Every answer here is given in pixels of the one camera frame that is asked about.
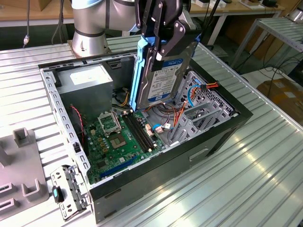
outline gray plastic holder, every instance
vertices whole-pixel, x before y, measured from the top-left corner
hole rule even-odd
[[[0,138],[0,221],[48,199],[33,130]]]

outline hard drive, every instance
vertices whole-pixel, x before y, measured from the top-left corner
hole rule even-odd
[[[152,54],[144,46],[146,61],[138,55],[135,66],[130,98],[132,108],[142,110],[172,100],[178,92],[196,46],[197,42],[192,42],[181,54],[164,57],[161,70],[156,71],[152,71]]]

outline motherboard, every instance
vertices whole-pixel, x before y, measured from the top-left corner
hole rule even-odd
[[[162,140],[149,129],[141,112],[121,115],[110,112],[86,125],[90,184],[164,150]]]

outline aluminum workbench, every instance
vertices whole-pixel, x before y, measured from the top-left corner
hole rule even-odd
[[[109,39],[114,52],[138,36]],[[0,137],[35,131],[50,173],[69,164],[37,64],[74,58],[67,44],[0,52]],[[113,214],[99,226],[297,226],[303,219],[303,128],[202,46],[194,59],[253,112],[213,156]],[[0,226],[95,226],[90,211],[64,223],[53,197]]]
[[[258,27],[262,28],[264,32],[256,41],[256,44],[251,49],[250,53],[259,47],[267,34],[271,34],[280,39],[282,42],[289,45],[291,48],[296,49],[298,52],[303,52],[303,24],[297,24],[285,17],[256,19],[234,55],[231,63],[232,68],[237,63],[241,53]]]

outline red cable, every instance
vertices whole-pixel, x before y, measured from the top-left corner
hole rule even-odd
[[[82,130],[82,145],[83,145],[84,144],[84,127],[83,127],[83,122],[82,122],[81,114],[79,113],[79,111],[74,106],[71,105],[71,108],[74,109],[77,112],[77,114],[79,116],[79,119],[80,119],[81,130]]]

